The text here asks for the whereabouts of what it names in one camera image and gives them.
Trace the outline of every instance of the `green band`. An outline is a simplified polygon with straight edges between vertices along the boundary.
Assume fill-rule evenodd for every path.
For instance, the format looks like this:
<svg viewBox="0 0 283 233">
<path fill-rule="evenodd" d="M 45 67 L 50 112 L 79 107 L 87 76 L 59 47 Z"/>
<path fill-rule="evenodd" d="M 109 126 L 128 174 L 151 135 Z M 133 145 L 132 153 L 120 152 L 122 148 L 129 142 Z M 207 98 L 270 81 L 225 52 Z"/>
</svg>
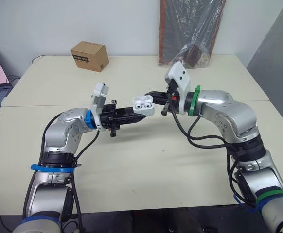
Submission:
<svg viewBox="0 0 283 233">
<path fill-rule="evenodd" d="M 198 96 L 200 94 L 200 90 L 201 90 L 201 86 L 196 86 L 194 97 L 192 98 L 190 109 L 189 109 L 189 116 L 191 116 L 191 117 L 194 116 L 195 103 L 196 103 Z"/>
<path fill-rule="evenodd" d="M 257 197 L 256 204 L 258 204 L 261 200 L 267 197 L 270 197 L 272 195 L 275 195 L 275 194 L 283 194 L 283 190 L 272 190 L 272 191 L 265 192 L 262 195 L 259 195 Z"/>
</svg>

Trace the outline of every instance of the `blue strap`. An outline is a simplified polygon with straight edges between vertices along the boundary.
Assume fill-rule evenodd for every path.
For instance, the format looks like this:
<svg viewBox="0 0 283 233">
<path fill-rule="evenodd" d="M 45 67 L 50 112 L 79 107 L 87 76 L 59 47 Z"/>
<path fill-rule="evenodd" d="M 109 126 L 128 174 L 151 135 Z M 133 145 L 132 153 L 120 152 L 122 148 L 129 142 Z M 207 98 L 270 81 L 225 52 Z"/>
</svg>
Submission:
<svg viewBox="0 0 283 233">
<path fill-rule="evenodd" d="M 84 122 L 88 125 L 88 127 L 92 130 L 94 130 L 92 119 L 91 119 L 91 110 L 87 111 L 86 118 L 84 119 Z"/>
<path fill-rule="evenodd" d="M 74 172 L 74 167 L 43 167 L 38 164 L 31 164 L 30 169 L 45 172 Z"/>
<path fill-rule="evenodd" d="M 276 198 L 283 198 L 283 196 L 277 196 L 277 197 L 272 197 L 272 198 L 267 198 L 267 199 L 263 199 L 262 201 L 260 201 L 255 209 L 251 210 L 251 212 L 256 212 L 256 211 L 259 211 L 261 210 L 269 201 L 273 200 L 273 199 L 276 199 Z"/>
<path fill-rule="evenodd" d="M 240 202 L 240 200 L 238 199 L 237 195 L 234 194 L 233 197 L 234 197 L 234 199 L 237 201 L 237 203 L 239 203 L 240 205 L 242 204 L 242 203 Z"/>
<path fill-rule="evenodd" d="M 30 221 L 35 221 L 35 220 L 50 220 L 50 221 L 53 221 L 53 222 L 57 223 L 60 226 L 59 219 L 57 219 L 55 217 L 47 217 L 47 216 L 44 216 L 44 215 L 37 215 L 37 216 L 27 217 L 20 223 L 20 225 L 23 224 L 23 223 L 30 222 Z"/>
</svg>

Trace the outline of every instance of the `cardboard box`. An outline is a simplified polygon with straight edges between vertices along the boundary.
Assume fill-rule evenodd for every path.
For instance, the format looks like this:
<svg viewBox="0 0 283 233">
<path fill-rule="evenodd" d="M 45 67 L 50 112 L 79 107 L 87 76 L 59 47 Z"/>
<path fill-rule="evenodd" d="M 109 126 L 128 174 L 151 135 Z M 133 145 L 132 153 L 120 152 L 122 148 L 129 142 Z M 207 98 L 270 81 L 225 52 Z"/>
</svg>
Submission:
<svg viewBox="0 0 283 233">
<path fill-rule="evenodd" d="M 81 41 L 71 49 L 79 68 L 101 72 L 109 63 L 105 45 Z"/>
</svg>

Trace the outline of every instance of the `table surface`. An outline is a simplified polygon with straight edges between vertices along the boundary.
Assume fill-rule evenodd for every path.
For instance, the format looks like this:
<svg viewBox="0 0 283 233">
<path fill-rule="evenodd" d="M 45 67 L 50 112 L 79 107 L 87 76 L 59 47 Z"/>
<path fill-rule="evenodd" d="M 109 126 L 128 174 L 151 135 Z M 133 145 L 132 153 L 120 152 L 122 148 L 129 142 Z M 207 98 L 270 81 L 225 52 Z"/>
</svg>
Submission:
<svg viewBox="0 0 283 233">
<path fill-rule="evenodd" d="M 283 179 L 283 118 L 269 101 L 244 102 L 256 112 L 264 145 Z M 21 214 L 39 157 L 45 125 L 57 113 L 76 106 L 3 107 L 0 109 L 0 215 Z M 82 212 L 222 205 L 236 203 L 226 174 L 224 149 L 192 147 L 172 116 L 156 113 L 142 122 L 122 126 L 117 137 L 108 132 L 82 155 L 76 186 Z M 194 118 L 180 116 L 184 126 Z M 217 134 L 202 119 L 196 135 Z M 79 151 L 95 136 L 83 135 Z M 218 143 L 215 139 L 206 144 Z"/>
<path fill-rule="evenodd" d="M 89 105 L 97 82 L 109 86 L 106 103 L 119 107 L 149 91 L 165 91 L 169 67 L 156 56 L 115 56 L 101 72 L 80 69 L 72 56 L 40 57 L 28 68 L 2 106 Z M 212 56 L 207 68 L 189 69 L 192 90 L 225 90 L 237 101 L 269 100 L 235 55 Z"/>
</svg>

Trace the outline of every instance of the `black cable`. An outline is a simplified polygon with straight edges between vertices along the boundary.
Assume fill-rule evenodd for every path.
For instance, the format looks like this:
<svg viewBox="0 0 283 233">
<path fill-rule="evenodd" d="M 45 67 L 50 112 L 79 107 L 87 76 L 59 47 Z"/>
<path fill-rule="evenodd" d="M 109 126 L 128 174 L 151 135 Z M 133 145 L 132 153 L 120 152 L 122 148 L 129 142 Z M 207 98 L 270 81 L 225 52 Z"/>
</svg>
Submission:
<svg viewBox="0 0 283 233">
<path fill-rule="evenodd" d="M 1 215 L 0 215 L 0 222 L 1 222 L 2 226 L 3 226 L 8 232 L 12 232 L 12 230 L 8 229 L 8 228 L 4 225 Z"/>
<path fill-rule="evenodd" d="M 16 80 L 16 79 L 19 79 L 19 78 L 14 78 L 14 79 L 12 79 L 12 80 L 9 80 L 9 82 L 11 83 L 11 82 L 13 82 L 13 81 Z"/>
<path fill-rule="evenodd" d="M 217 136 L 217 135 L 208 135 L 208 136 L 203 136 L 203 137 L 193 137 L 193 136 L 190 136 L 185 130 L 184 128 L 181 126 L 181 123 L 180 121 L 178 120 L 177 116 L 176 116 L 176 108 L 173 104 L 173 101 L 172 101 L 172 97 L 171 97 L 171 94 L 168 93 L 167 94 L 167 98 L 168 98 L 168 101 L 170 103 L 170 106 L 171 106 L 171 109 L 172 109 L 172 115 L 173 115 L 173 118 L 174 118 L 174 121 L 175 123 L 177 124 L 178 128 L 180 129 L 180 131 L 189 139 L 191 140 L 203 140 L 203 139 L 206 139 L 206 138 L 217 138 L 217 139 L 220 139 L 222 140 L 223 142 L 225 142 L 225 140 L 220 137 L 220 136 Z M 192 128 L 196 125 L 196 123 L 200 120 L 201 116 L 199 116 L 195 121 L 194 123 L 191 125 L 190 127 L 190 131 L 192 130 Z"/>
<path fill-rule="evenodd" d="M 232 175 L 233 175 L 233 171 L 235 169 L 235 167 L 237 166 L 237 163 L 239 161 L 239 158 L 237 157 L 230 169 L 230 172 L 229 172 L 229 185 L 230 185 L 230 188 L 232 189 L 233 193 L 238 197 L 238 199 L 240 199 L 241 201 L 243 201 L 245 204 L 248 204 L 250 207 L 252 208 L 255 208 L 255 206 L 250 203 L 249 201 L 247 201 L 245 198 L 243 198 L 234 188 L 233 186 L 233 183 L 232 183 Z"/>
<path fill-rule="evenodd" d="M 174 104 L 173 104 L 173 102 L 172 102 L 171 94 L 168 93 L 168 94 L 167 94 L 167 97 L 168 97 L 168 101 L 169 101 L 169 103 L 170 103 L 170 106 L 171 106 L 171 108 L 172 108 L 172 115 L 173 115 L 173 118 L 174 118 L 174 120 L 175 120 L 175 122 L 176 122 L 178 128 L 179 128 L 180 131 L 187 137 L 188 142 L 189 142 L 191 145 L 193 145 L 193 146 L 195 146 L 195 147 L 198 147 L 198 148 L 203 148 L 203 149 L 215 149 L 215 148 L 222 148 L 222 147 L 225 147 L 225 148 L 232 148 L 233 150 L 236 150 L 236 148 L 235 148 L 234 146 L 229 145 L 229 144 L 205 146 L 205 145 L 199 145 L 199 144 L 194 143 L 192 140 L 195 140 L 195 139 L 194 139 L 194 137 L 190 136 L 190 133 L 191 133 L 192 129 L 194 128 L 194 126 L 197 124 L 197 122 L 200 120 L 201 116 L 199 116 L 199 117 L 193 122 L 193 124 L 191 125 L 191 127 L 190 127 L 189 130 L 188 130 L 188 133 L 186 133 L 185 130 L 183 129 L 183 127 L 181 126 L 181 124 L 180 124 L 180 122 L 179 122 L 177 116 L 176 116 L 176 113 L 175 113 L 175 112 L 176 112 L 176 109 L 175 109 L 175 106 L 174 106 Z M 218 137 L 218 136 L 216 136 L 216 135 L 210 135 L 209 137 L 204 136 L 204 137 L 201 137 L 201 138 L 202 138 L 202 139 L 205 139 L 205 138 L 218 138 L 218 139 L 221 139 L 223 142 L 225 142 L 225 140 L 224 140 L 222 137 Z M 236 180 L 232 177 L 232 175 L 233 175 L 233 171 L 234 171 L 234 169 L 235 169 L 235 167 L 236 167 L 238 161 L 239 161 L 239 158 L 237 157 L 236 160 L 234 161 L 234 163 L 233 163 L 231 169 L 229 169 L 229 168 L 230 168 L 230 155 L 229 155 L 228 152 L 227 152 L 227 173 L 228 173 L 228 175 L 229 175 L 229 184 L 230 184 L 230 187 L 231 187 L 233 193 L 234 193 L 241 201 L 243 201 L 244 203 L 246 203 L 246 204 L 248 204 L 249 206 L 251 206 L 251 207 L 254 208 L 255 206 L 254 206 L 252 203 L 250 203 L 249 201 L 247 201 L 246 199 L 244 199 L 244 198 L 235 190 L 235 188 L 234 188 L 234 186 L 233 186 L 232 181 L 236 182 Z"/>
<path fill-rule="evenodd" d="M 42 140 L 41 140 L 41 149 L 40 149 L 40 157 L 39 157 L 38 165 L 41 165 L 41 160 L 42 160 L 42 157 L 43 157 L 45 133 L 46 133 L 47 129 L 50 127 L 50 125 L 59 117 L 60 114 L 57 114 L 55 117 L 53 117 L 53 119 L 47 124 L 47 126 L 44 129 L 44 132 L 43 132 L 43 135 L 42 135 Z M 35 175 L 36 175 L 36 171 L 34 171 L 33 176 L 31 177 L 28 189 L 27 189 L 25 202 L 24 202 L 24 206 L 23 206 L 23 219 L 26 218 L 26 206 L 27 206 L 27 202 L 28 202 L 28 199 L 29 199 L 31 187 L 32 187 L 34 180 L 35 180 Z"/>
<path fill-rule="evenodd" d="M 227 174 L 228 176 L 230 175 L 230 155 L 228 154 L 228 151 L 227 151 Z"/>
<path fill-rule="evenodd" d="M 75 158 L 76 161 L 80 158 L 80 156 L 83 154 L 83 152 L 85 152 L 85 151 L 87 150 L 87 148 L 89 148 L 89 147 L 96 141 L 96 139 L 98 138 L 98 135 L 99 135 L 99 130 L 97 130 L 96 136 L 93 138 L 93 140 L 92 140 L 90 143 L 88 143 L 88 144 L 80 151 L 80 153 L 78 153 L 78 155 L 77 155 L 76 158 Z"/>
<path fill-rule="evenodd" d="M 82 224 L 81 209 L 80 209 L 80 203 L 79 203 L 79 199 L 78 199 L 77 190 L 75 188 L 73 172 L 71 173 L 71 185 L 72 185 L 72 191 L 73 191 L 73 196 L 74 196 L 74 202 L 75 202 L 75 206 L 77 208 L 77 213 L 78 213 L 79 230 L 80 230 L 80 233 L 82 233 L 83 232 L 83 224 Z"/>
<path fill-rule="evenodd" d="M 33 183 L 34 183 L 34 180 L 35 180 L 35 174 L 36 174 L 36 171 L 34 171 L 33 176 L 31 177 L 29 185 L 28 185 L 28 188 L 27 188 L 27 193 L 26 193 L 26 197 L 25 197 L 25 201 L 24 201 L 24 206 L 23 206 L 23 219 L 26 218 L 27 202 L 28 202 L 28 199 L 29 199 L 29 194 L 30 194 L 31 187 L 33 186 Z"/>
<path fill-rule="evenodd" d="M 79 228 L 79 224 L 77 223 L 77 221 L 70 221 L 70 222 L 67 222 L 66 225 L 64 226 L 63 228 L 63 231 L 66 229 L 66 227 L 71 224 L 71 223 L 74 223 L 76 228 L 78 229 Z"/>
<path fill-rule="evenodd" d="M 8 77 L 13 76 L 15 77 L 14 79 L 12 79 L 11 81 L 8 79 Z M 16 79 L 20 79 L 20 76 L 14 75 L 14 74 L 9 74 L 8 76 L 6 76 L 6 83 L 7 81 L 9 81 L 10 83 L 13 82 Z"/>
<path fill-rule="evenodd" d="M 37 59 L 39 57 L 45 57 L 45 55 L 39 55 L 38 57 L 35 57 L 33 60 L 31 60 L 31 64 L 34 62 L 35 59 Z"/>
<path fill-rule="evenodd" d="M 190 126 L 190 128 L 188 130 L 188 135 L 191 134 L 192 129 L 198 123 L 198 121 L 200 119 L 201 119 L 201 116 L 198 116 L 197 119 L 195 119 L 195 121 L 192 123 L 192 125 Z M 222 137 L 217 136 L 217 135 L 208 135 L 208 136 L 202 136 L 202 137 L 193 137 L 193 136 L 190 135 L 190 137 L 191 137 L 192 140 L 203 140 L 203 139 L 206 139 L 206 138 L 217 138 L 217 139 L 222 140 L 223 142 L 225 142 L 225 140 Z"/>
<path fill-rule="evenodd" d="M 51 124 L 59 117 L 59 115 L 61 115 L 61 113 L 54 116 L 52 118 L 52 120 L 47 124 L 47 126 L 44 129 L 44 132 L 43 132 L 43 135 L 42 135 L 42 140 L 41 140 L 41 150 L 40 150 L 40 157 L 39 157 L 38 165 L 41 164 L 41 160 L 42 160 L 42 157 L 43 157 L 44 143 L 45 143 L 45 133 L 48 130 L 48 128 L 51 126 Z"/>
</svg>

